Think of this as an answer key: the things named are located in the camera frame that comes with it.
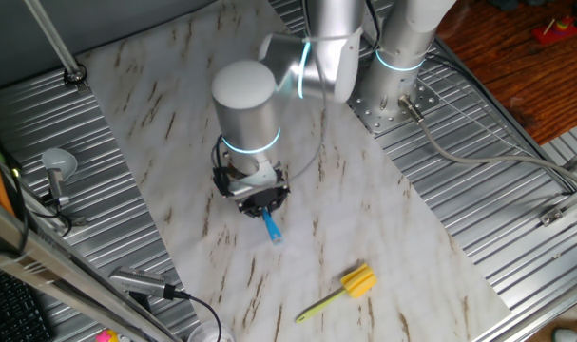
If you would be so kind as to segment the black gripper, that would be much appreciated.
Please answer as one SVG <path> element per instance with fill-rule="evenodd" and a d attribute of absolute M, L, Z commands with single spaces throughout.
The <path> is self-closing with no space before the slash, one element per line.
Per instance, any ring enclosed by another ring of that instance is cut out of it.
<path fill-rule="evenodd" d="M 237 191 L 237 205 L 241 214 L 259 218 L 266 210 L 273 213 L 279 209 L 290 194 L 288 185 L 277 187 L 245 186 Z"/>

